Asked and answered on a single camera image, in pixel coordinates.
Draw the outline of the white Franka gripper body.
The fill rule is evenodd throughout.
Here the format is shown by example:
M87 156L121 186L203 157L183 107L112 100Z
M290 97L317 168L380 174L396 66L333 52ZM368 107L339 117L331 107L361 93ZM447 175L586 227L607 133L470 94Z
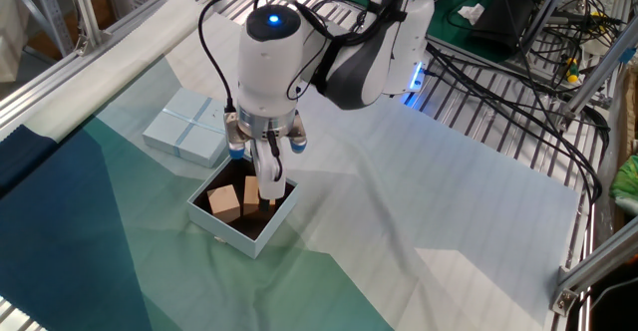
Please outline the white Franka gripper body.
M263 199L279 199L285 194L286 177L281 142L252 140L251 156L257 177L259 195Z

